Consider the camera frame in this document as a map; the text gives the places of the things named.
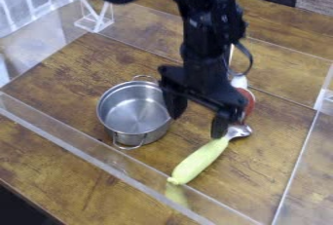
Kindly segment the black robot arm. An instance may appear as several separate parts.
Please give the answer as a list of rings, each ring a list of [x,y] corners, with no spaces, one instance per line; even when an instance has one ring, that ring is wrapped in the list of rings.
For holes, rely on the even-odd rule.
[[[108,1],[126,4],[134,0]],[[247,23],[237,0],[172,1],[183,21],[179,49],[183,63],[159,67],[167,111],[178,118],[188,100],[210,107],[215,111],[211,137],[219,138],[227,126],[243,116],[247,104],[230,83],[233,76],[247,74],[230,68],[231,50],[237,48],[245,57],[253,56],[241,43]]]

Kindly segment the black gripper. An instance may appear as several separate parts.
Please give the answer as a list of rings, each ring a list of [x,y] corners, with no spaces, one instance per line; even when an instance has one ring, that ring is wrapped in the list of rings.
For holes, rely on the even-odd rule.
[[[162,65],[158,71],[170,117],[176,120],[187,108],[187,101],[192,100],[215,112],[211,138],[223,137],[229,123],[245,119],[243,111],[247,104],[247,99],[230,85],[225,66]]]

